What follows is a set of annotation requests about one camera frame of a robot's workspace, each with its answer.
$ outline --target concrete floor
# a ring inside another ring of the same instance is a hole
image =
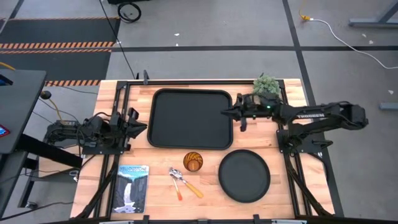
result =
[[[336,35],[351,45],[398,45],[398,29],[353,29],[350,17],[374,17],[390,1],[308,0],[304,13],[328,21]],[[303,23],[298,16],[301,0],[289,0],[301,46],[341,45],[321,23]],[[0,2],[0,17],[8,17],[17,0]],[[105,8],[116,15],[115,6]],[[152,0],[139,2],[141,19],[121,24],[119,38],[125,47],[201,45],[284,45],[293,46],[280,0]],[[25,0],[16,17],[103,16],[97,0]],[[398,66],[397,51],[370,52],[387,66]],[[277,78],[301,78],[295,52],[276,51],[192,51],[128,52],[135,72],[146,69],[151,79],[160,78],[255,78],[262,72]],[[398,70],[385,70],[372,59],[355,52],[304,52],[305,64],[317,103],[348,100],[366,109],[369,126],[360,131],[326,133],[334,141],[329,148],[338,191],[346,217],[398,220],[395,170],[398,169],[396,138],[398,112],[380,111],[380,102],[398,102]],[[119,52],[112,53],[107,79],[131,78]],[[76,87],[98,91],[98,87]],[[90,117],[95,95],[78,94],[59,87],[49,88],[61,110],[82,120]],[[35,112],[51,121],[54,111],[41,102]],[[25,133],[42,139],[48,122],[32,115]],[[31,200],[41,205],[73,200],[75,184],[39,183]],[[20,178],[5,216],[24,211],[16,203],[24,186]],[[5,223],[43,223],[66,220],[71,206],[57,205]]]

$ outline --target desk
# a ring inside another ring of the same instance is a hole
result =
[[[236,99],[238,93],[250,93],[252,85],[134,85],[130,89],[128,108],[134,107],[139,112],[139,122],[148,123],[153,94],[161,88],[214,89],[227,91]],[[306,105],[301,81],[285,79],[285,90],[289,104],[292,106]],[[101,82],[94,113],[112,112],[116,80]],[[123,102],[123,94],[119,99],[119,111]],[[197,220],[197,219],[252,219],[253,214],[260,218],[294,218],[292,201],[289,194],[284,157],[279,152],[275,132],[277,124],[269,119],[248,119],[246,132],[239,130],[240,123],[234,122],[234,141],[224,151],[206,151],[192,149],[164,149],[151,146],[147,141],[147,130],[136,139],[131,140],[131,150],[125,152],[119,165],[148,165],[149,180],[145,214],[112,213],[112,220],[142,220],[150,215],[151,220]],[[271,186],[266,195],[254,203],[238,203],[230,199],[218,183],[218,166],[227,153],[237,149],[249,149],[258,153],[267,162],[271,172]],[[198,172],[189,172],[183,167],[186,153],[196,151],[203,157],[203,167]],[[109,160],[108,170],[112,164]],[[321,162],[302,154],[303,172],[309,190],[330,213],[333,213],[328,185]],[[97,155],[84,166],[77,185],[71,217],[78,215],[90,201],[98,189],[103,156]],[[200,189],[204,198],[197,198],[183,183],[179,182],[183,200],[177,199],[174,184],[169,176],[169,167],[173,166],[183,172],[184,178]],[[296,187],[300,211],[304,214],[301,193]],[[100,216],[105,216],[106,202],[109,192],[102,198]]]
[[[0,73],[14,82],[9,86],[0,86],[0,124],[10,130],[10,134],[0,138],[1,218],[22,168],[36,170],[36,161],[27,159],[28,153],[75,167],[81,166],[81,158],[23,134],[43,89],[46,72],[0,70]],[[27,186],[20,207],[25,206],[32,190],[30,179]]]

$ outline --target black plate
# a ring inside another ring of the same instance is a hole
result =
[[[155,147],[227,149],[233,126],[221,111],[231,106],[231,95],[222,90],[158,90],[152,100],[148,141]]]
[[[255,202],[268,191],[271,183],[266,162],[258,154],[239,149],[221,161],[218,179],[225,193],[242,203]]]

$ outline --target book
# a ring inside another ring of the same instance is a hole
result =
[[[119,166],[112,210],[114,213],[144,213],[149,166]]]

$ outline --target wooden table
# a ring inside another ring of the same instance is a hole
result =
[[[285,79],[285,89],[289,104],[306,105],[301,81]],[[112,110],[116,80],[105,80],[99,87],[94,113]],[[192,88],[225,90],[236,99],[238,93],[250,93],[252,85],[138,85],[133,86],[129,95],[128,107],[133,106],[139,112],[139,120],[149,122],[153,94],[161,88]],[[275,132],[277,124],[269,119],[248,119],[246,132],[239,130],[240,123],[234,122],[234,141],[224,151],[194,150],[203,157],[203,167],[198,172],[189,172],[183,167],[183,157],[192,149],[164,149],[151,146],[147,141],[147,131],[137,139],[131,140],[131,150],[125,152],[119,165],[148,165],[149,180],[145,214],[113,213],[113,220],[142,220],[143,215],[150,215],[151,220],[196,220],[206,219],[252,219],[253,214],[260,218],[293,218],[292,201],[289,194],[287,173],[283,155],[279,152]],[[254,203],[239,203],[229,198],[218,182],[218,166],[227,153],[237,149],[249,149],[259,154],[269,166],[271,186],[265,196]],[[302,154],[301,161],[308,188],[326,210],[333,213],[328,185],[322,163],[309,155]],[[71,217],[78,215],[98,189],[103,156],[97,155],[89,161],[80,174]],[[184,178],[200,189],[204,198],[193,194],[182,182],[178,182],[183,200],[178,201],[174,184],[169,176],[169,167],[183,172]],[[298,201],[304,214],[303,200],[299,188]],[[100,216],[105,215],[108,191],[102,200]]]

